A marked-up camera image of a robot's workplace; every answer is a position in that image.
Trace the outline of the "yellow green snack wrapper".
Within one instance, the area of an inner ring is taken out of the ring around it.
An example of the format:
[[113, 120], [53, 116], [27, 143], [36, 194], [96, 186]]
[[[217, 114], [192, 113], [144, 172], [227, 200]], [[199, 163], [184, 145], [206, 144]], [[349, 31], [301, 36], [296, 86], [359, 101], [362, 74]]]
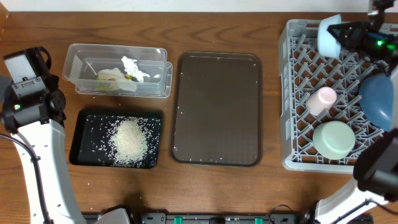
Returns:
[[137, 82], [137, 80], [130, 75], [119, 76], [113, 74], [105, 74], [102, 76], [97, 76], [95, 80], [108, 80], [108, 81], [119, 81], [119, 82]]

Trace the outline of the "light blue small bowl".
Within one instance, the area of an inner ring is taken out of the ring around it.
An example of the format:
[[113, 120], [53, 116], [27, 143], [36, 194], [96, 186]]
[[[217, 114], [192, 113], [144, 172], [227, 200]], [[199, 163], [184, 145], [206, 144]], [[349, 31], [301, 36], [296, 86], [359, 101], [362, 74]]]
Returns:
[[341, 24], [340, 14], [323, 19], [318, 26], [317, 47], [323, 57], [338, 58], [340, 55], [340, 43], [327, 31], [330, 25], [337, 24]]

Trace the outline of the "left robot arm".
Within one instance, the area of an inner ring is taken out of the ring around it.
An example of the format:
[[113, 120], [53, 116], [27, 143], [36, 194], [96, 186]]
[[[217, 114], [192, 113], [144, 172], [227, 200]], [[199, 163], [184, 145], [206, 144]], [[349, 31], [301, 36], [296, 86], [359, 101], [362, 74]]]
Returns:
[[31, 223], [129, 223], [125, 208], [96, 218], [82, 214], [65, 158], [65, 97], [55, 75], [13, 78], [1, 118], [19, 153]]

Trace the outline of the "mint green bowl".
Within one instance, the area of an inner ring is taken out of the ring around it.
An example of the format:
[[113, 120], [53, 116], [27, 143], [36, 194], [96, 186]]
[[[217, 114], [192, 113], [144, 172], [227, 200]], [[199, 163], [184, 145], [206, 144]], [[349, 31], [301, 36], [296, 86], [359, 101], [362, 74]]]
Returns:
[[355, 145], [354, 131], [341, 121], [318, 125], [313, 132], [313, 146], [323, 157], [331, 160], [345, 158]]

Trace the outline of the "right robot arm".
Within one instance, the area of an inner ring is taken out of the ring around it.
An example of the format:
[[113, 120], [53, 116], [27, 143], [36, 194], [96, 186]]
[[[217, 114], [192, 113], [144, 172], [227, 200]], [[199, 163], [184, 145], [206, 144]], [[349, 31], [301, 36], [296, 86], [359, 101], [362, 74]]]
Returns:
[[353, 178], [332, 196], [319, 200], [306, 211], [301, 223], [349, 223], [375, 206], [385, 209], [397, 201], [397, 37], [380, 31], [385, 10], [393, 0], [370, 1], [368, 21], [342, 23], [340, 16], [321, 21], [318, 51], [335, 58], [346, 48], [388, 64], [385, 73], [392, 84], [392, 118], [389, 131], [358, 157]]

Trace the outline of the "white rice pile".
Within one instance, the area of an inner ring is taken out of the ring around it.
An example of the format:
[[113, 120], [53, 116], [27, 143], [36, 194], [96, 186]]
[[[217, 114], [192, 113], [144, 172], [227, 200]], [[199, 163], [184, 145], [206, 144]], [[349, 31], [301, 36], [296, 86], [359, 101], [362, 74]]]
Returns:
[[151, 169], [157, 163], [160, 118], [89, 115], [78, 159], [101, 166]]

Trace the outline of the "pink plastic cup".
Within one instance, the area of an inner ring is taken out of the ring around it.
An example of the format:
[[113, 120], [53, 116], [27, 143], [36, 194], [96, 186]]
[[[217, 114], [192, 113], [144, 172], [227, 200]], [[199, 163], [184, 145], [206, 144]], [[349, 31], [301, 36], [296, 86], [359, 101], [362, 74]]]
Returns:
[[318, 116], [323, 110], [329, 110], [336, 99], [336, 91], [328, 86], [324, 86], [308, 97], [305, 106], [312, 115]]

